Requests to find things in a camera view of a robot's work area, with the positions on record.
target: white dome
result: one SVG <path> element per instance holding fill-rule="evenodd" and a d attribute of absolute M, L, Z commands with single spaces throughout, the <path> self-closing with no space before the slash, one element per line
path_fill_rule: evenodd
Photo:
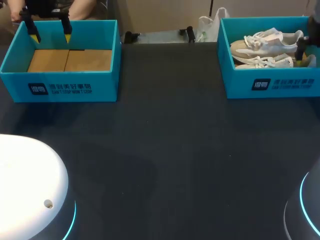
<path fill-rule="evenodd" d="M 0 239 L 28 240 L 58 214 L 68 173 L 58 154 L 29 137 L 0 134 Z"/>

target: brown box lid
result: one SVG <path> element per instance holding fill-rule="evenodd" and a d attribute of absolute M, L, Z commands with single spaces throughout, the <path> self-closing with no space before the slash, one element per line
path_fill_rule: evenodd
<path fill-rule="evenodd" d="M 69 50 L 35 50 L 28 73 L 63 72 L 67 63 L 68 53 Z"/>
<path fill-rule="evenodd" d="M 112 50 L 70 50 L 65 72 L 110 71 Z"/>

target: person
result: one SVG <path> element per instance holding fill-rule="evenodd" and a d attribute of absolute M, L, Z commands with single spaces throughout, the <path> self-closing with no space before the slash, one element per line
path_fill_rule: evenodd
<path fill-rule="evenodd" d="M 13 36 L 15 34 L 17 24 L 21 22 L 19 13 L 25 6 L 25 0 L 6 1 L 3 8 L 0 8 L 0 43 L 2 38 L 6 38 L 6 35 Z M 103 20 L 107 18 L 106 6 L 99 0 L 54 0 L 54 2 L 57 9 L 69 10 L 69 19 L 71 21 Z M 38 17 L 33 19 L 35 21 L 42 20 Z"/>

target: shoelace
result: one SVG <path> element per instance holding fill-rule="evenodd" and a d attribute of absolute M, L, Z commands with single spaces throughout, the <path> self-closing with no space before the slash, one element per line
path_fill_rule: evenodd
<path fill-rule="evenodd" d="M 257 32 L 253 36 L 244 36 L 244 42 L 248 46 L 248 48 L 252 47 L 260 47 L 261 44 L 266 43 L 263 37 L 259 36 L 262 33 L 262 31 Z"/>
<path fill-rule="evenodd" d="M 255 57 L 250 59 L 250 61 L 246 62 L 248 65 L 254 65 L 256 69 L 262 69 L 262 68 L 267 68 L 267 67 L 275 67 L 276 61 L 274 60 L 273 57 Z"/>

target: wall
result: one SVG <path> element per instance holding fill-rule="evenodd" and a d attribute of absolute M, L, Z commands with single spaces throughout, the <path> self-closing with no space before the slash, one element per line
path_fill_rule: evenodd
<path fill-rule="evenodd" d="M 110 0 L 122 32 L 139 33 L 197 27 L 200 16 L 209 15 L 211 0 Z M 225 7 L 232 17 L 302 16 L 316 0 L 214 0 L 213 13 Z"/>

